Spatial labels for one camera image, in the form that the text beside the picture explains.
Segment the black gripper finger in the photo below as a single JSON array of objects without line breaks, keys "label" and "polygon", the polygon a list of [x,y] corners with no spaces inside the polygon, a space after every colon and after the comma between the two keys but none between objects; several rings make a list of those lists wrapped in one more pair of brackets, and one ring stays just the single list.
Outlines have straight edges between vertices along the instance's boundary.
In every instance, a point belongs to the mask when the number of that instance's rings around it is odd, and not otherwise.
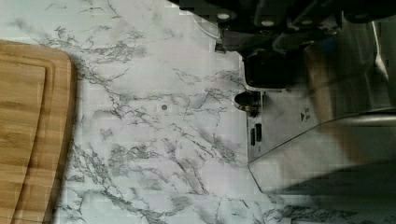
[{"label": "black gripper finger", "polygon": [[252,88],[285,89],[296,82],[298,54],[260,50],[243,57],[245,81]]}]

